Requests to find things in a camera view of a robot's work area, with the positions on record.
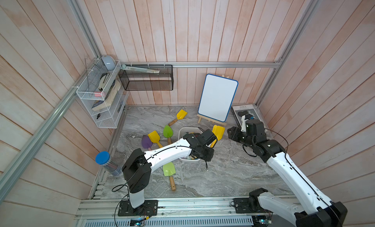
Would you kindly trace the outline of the all yellow plastic scoop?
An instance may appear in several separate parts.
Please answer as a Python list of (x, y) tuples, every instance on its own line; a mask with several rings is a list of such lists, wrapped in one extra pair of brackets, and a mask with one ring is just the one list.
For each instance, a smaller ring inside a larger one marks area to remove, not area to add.
[(214, 133), (214, 135), (216, 136), (216, 140), (214, 142), (211, 143), (210, 147), (214, 147), (215, 144), (222, 139), (223, 135), (224, 135), (224, 132), (225, 132), (225, 128), (222, 127), (222, 126), (219, 126), (219, 125), (214, 125), (213, 126), (213, 129), (212, 129), (212, 132)]

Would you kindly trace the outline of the white plastic storage box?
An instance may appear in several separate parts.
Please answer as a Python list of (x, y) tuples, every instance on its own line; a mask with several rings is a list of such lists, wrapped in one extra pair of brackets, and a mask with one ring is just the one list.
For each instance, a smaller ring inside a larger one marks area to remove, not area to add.
[[(179, 131), (178, 139), (183, 138), (186, 134), (191, 134), (191, 133), (193, 133), (193, 134), (194, 133), (201, 134), (202, 132), (203, 131), (199, 127), (183, 127)], [(183, 157), (183, 158), (180, 158), (179, 160), (181, 160), (183, 162), (187, 162), (187, 163), (195, 163), (195, 162), (199, 162), (200, 161), (200, 159), (195, 159), (195, 158), (193, 158), (191, 156)]]

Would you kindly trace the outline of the green trowel wooden handle front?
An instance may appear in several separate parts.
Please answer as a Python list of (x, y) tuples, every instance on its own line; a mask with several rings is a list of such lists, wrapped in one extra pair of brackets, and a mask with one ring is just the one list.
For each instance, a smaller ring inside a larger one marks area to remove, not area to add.
[(164, 176), (169, 177), (171, 190), (176, 191), (176, 185), (175, 185), (175, 181), (173, 178), (173, 175), (176, 173), (174, 164), (170, 162), (170, 163), (163, 165), (163, 172), (164, 172)]

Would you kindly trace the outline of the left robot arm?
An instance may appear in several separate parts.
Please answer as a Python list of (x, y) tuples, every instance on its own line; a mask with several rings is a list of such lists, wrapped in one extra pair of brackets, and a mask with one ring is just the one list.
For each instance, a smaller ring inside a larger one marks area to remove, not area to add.
[(193, 156), (210, 162), (214, 154), (211, 144), (217, 141), (215, 134), (207, 129), (203, 133), (187, 133), (178, 141), (160, 149), (145, 152), (140, 148), (134, 150), (122, 167), (132, 208), (144, 204), (144, 189), (152, 172), (182, 157)]

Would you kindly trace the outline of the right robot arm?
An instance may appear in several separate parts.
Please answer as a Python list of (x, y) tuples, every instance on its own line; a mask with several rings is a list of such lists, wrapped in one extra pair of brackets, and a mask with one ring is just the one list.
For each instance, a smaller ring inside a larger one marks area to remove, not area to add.
[(235, 198), (237, 213), (270, 211), (296, 227), (341, 227), (348, 210), (341, 202), (333, 202), (320, 191), (294, 164), (286, 149), (276, 140), (267, 139), (263, 122), (249, 119), (243, 126), (227, 130), (229, 139), (250, 147), (288, 185), (299, 201), (293, 205), (259, 188), (248, 199)]

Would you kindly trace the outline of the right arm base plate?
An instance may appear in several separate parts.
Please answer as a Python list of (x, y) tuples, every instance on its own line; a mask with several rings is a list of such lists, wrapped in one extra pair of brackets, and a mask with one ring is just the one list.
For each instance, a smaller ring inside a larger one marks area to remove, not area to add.
[(237, 214), (269, 212), (269, 210), (262, 208), (259, 202), (252, 196), (248, 198), (234, 198), (232, 206), (235, 208)]

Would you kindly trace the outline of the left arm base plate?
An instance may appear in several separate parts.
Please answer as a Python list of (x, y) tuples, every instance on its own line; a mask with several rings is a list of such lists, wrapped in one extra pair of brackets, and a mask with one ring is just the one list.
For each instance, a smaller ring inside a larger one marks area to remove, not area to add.
[(118, 216), (155, 216), (158, 210), (158, 200), (145, 200), (137, 208), (133, 208), (129, 200), (119, 203)]

